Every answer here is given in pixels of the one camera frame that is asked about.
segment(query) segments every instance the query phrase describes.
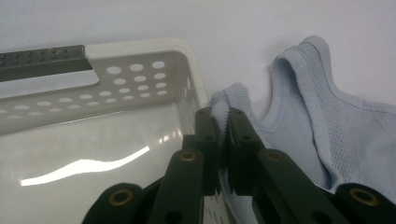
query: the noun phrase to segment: white table surface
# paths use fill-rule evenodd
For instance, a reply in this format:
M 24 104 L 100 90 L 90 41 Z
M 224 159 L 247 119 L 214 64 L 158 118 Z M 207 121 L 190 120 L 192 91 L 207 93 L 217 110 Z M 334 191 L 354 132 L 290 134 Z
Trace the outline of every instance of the white table surface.
M 309 35 L 328 41 L 336 85 L 396 105 L 396 1 L 0 1 L 0 52 L 157 37 L 195 51 L 208 96 L 235 82 L 262 118 L 269 66 Z

